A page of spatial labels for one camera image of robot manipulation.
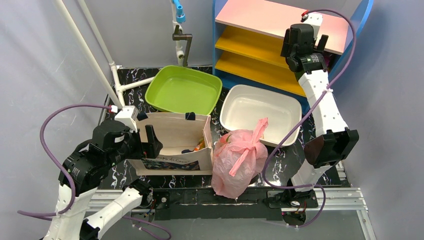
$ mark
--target blue shelf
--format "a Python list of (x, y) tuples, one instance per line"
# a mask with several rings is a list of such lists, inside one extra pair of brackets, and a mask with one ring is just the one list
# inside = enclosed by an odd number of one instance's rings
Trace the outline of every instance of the blue shelf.
[[(302, 114), (305, 114), (307, 111), (309, 111), (310, 106), (308, 104), (308, 100), (303, 97), (299, 96), (269, 85), (265, 85), (256, 81), (249, 80), (244, 77), (240, 77), (237, 75), (233, 75), (228, 72), (224, 72), (218, 69), (215, 69), (215, 65), (217, 64), (219, 58), (221, 57), (222, 50), (215, 48), (215, 44), (224, 32), (226, 25), (222, 23), (215, 22), (215, 18), (218, 16), (224, 5), (227, 3), (228, 0), (213, 0), (213, 52), (212, 52), (212, 58), (213, 58), (213, 74), (217, 77), (219, 77), (222, 80), (222, 84), (225, 88), (231, 89), (235, 85), (248, 85), (252, 87), (262, 88), (266, 90), (270, 90), (273, 92), (281, 93), (290, 97), (293, 97), (297, 99), (301, 106), (302, 106)], [(364, 27), (368, 16), (371, 12), (371, 9), (373, 7), (374, 0), (362, 0), (359, 6), (357, 7), (355, 13), (350, 18), (353, 21), (354, 28), (356, 29), (356, 36), (358, 37), (362, 31), (362, 28)], [(336, 57), (335, 64), (329, 73), (329, 80), (331, 81), (334, 76), (340, 72), (341, 68), (344, 66), (347, 60), (347, 56), (350, 54), (350, 50), (352, 48), (352, 33), (348, 31), (347, 37), (346, 37), (346, 43), (348, 43), (345, 47), (345, 51), (341, 56)]]

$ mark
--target black marble floor mat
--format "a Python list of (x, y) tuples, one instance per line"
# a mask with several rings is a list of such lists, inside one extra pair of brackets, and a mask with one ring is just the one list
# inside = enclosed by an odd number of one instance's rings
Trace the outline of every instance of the black marble floor mat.
[[(193, 69), (212, 74), (212, 67), (193, 67)], [(120, 69), (118, 75), (121, 84), (126, 85), (138, 82), (143, 79), (154, 77), (159, 68), (136, 68)], [(136, 106), (140, 112), (158, 112), (145, 101), (147, 85), (127, 90), (124, 94), (125, 102), (128, 105)], [(220, 124), (221, 108), (229, 89), (223, 88), (216, 107), (211, 113), (212, 141), (217, 141), (220, 136), (226, 134), (226, 130)], [(105, 119), (112, 118), (113, 115), (106, 113)], [(305, 143), (315, 138), (315, 125), (312, 117), (309, 117), (300, 127), (300, 132), (293, 145), (280, 148), (269, 164), (266, 171), (267, 179), (278, 186), (285, 185), (287, 181), (299, 170), (305, 160), (303, 148)], [(267, 147), (268, 153), (273, 151), (273, 147)], [(125, 160), (118, 164), (109, 172), (109, 176), (103, 180), (101, 189), (121, 189), (124, 185), (130, 184), (133, 180), (140, 178), (148, 181), (154, 188), (208, 188), (211, 187), (210, 175), (185, 175), (185, 176), (137, 176), (135, 169)], [(328, 187), (349, 187), (347, 181), (340, 181), (335, 167), (328, 170), (318, 181), (319, 184)], [(263, 178), (259, 175), (250, 187), (265, 186)]]

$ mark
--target pink plastic bag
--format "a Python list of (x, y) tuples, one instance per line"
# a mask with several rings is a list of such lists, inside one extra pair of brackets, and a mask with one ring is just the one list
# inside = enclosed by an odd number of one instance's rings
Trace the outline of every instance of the pink plastic bag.
[(259, 139), (267, 127), (268, 118), (263, 118), (254, 131), (231, 131), (216, 143), (212, 188), (217, 195), (237, 198), (246, 190), (252, 178), (262, 171), (268, 151)]

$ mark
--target white plastic basin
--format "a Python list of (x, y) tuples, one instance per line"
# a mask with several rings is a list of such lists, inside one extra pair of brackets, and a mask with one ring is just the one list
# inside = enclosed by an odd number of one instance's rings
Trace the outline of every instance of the white plastic basin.
[[(260, 142), (276, 147), (301, 120), (301, 104), (293, 97), (247, 85), (236, 85), (226, 96), (220, 122), (227, 131), (254, 130), (258, 120), (268, 118), (268, 127)], [(283, 143), (295, 143), (299, 128)]]

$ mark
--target green tub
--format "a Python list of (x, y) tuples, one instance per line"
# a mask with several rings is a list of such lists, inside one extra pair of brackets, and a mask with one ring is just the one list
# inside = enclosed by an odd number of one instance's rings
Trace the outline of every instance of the green tub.
[(145, 99), (162, 112), (209, 115), (223, 83), (211, 74), (182, 66), (162, 68), (148, 86)]

